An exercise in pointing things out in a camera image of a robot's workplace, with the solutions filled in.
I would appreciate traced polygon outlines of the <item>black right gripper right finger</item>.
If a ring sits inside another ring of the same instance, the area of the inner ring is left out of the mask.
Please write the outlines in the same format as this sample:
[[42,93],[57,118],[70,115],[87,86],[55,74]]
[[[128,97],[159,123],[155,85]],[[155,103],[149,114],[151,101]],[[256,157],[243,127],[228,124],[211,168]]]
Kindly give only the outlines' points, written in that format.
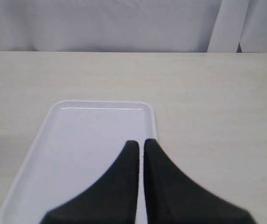
[[150,224],[254,224],[251,214],[184,174],[157,140],[144,144],[143,182]]

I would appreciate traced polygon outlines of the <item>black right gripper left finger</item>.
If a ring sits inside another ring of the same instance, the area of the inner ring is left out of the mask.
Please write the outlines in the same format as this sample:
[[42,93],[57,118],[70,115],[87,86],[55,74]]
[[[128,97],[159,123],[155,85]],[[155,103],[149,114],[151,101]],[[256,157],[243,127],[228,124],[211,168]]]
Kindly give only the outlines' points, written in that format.
[[133,224],[139,190],[139,144],[125,143],[107,171],[86,191],[48,211],[43,224]]

